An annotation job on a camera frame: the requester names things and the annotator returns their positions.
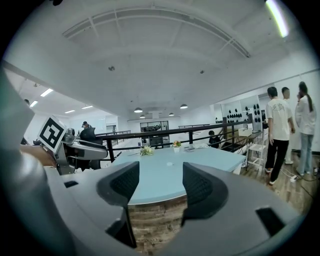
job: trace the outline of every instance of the blue jeans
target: blue jeans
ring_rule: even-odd
[[[298,173],[304,175],[305,172],[312,171],[312,152],[311,145],[314,136],[311,134],[301,133],[301,156],[300,163],[298,166]]]

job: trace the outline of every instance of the light blue tabletop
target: light blue tabletop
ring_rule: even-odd
[[[122,152],[112,165],[126,162],[140,162],[139,184],[129,205],[150,204],[166,201],[186,194],[182,184],[183,162],[189,162],[232,172],[246,157],[224,150],[208,147],[191,152],[181,148],[175,153],[173,148],[154,150],[153,155]]]

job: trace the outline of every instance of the black hair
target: black hair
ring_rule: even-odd
[[[308,94],[308,87],[306,86],[306,83],[301,81],[299,83],[299,89],[301,92],[303,92],[307,98],[308,98],[308,103],[309,103],[309,110],[310,112],[314,111],[314,107],[312,106],[312,99],[310,97],[310,95]]]
[[[276,87],[269,87],[267,92],[272,98],[278,96],[278,91]]]
[[[285,91],[289,91],[289,88],[288,87],[283,87],[281,91],[282,91],[282,93],[284,93]]]

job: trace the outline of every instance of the black slot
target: black slot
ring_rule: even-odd
[[[64,183],[66,188],[70,188],[70,187],[73,187],[73,186],[78,185],[78,184],[79,184],[78,182],[73,181],[73,180],[67,181],[67,182]]]
[[[271,237],[278,233],[285,226],[270,207],[261,208],[255,212],[259,216],[265,229],[268,231]]]

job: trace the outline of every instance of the black and white square marker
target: black and white square marker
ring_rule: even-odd
[[[66,130],[67,127],[52,115],[44,122],[38,137],[53,153],[56,153]]]

